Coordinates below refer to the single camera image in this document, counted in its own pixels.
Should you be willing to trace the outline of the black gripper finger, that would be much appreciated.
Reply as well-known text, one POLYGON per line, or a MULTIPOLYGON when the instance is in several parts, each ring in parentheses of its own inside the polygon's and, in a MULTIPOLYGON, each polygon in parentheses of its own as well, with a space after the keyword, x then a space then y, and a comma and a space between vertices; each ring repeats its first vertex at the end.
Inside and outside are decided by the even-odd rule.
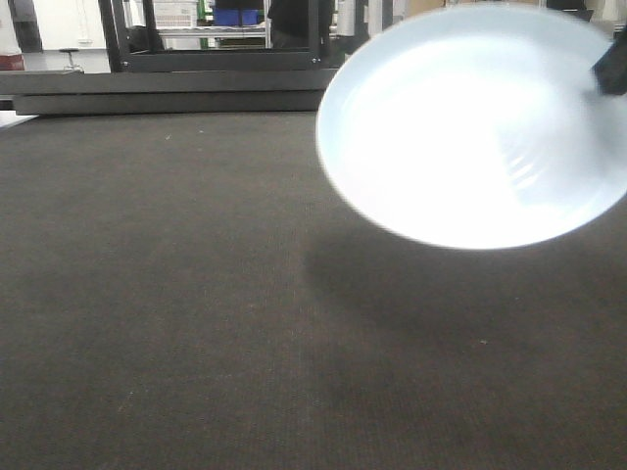
POLYGON ((600 92, 626 94, 626 38, 617 37, 592 68, 600 92))

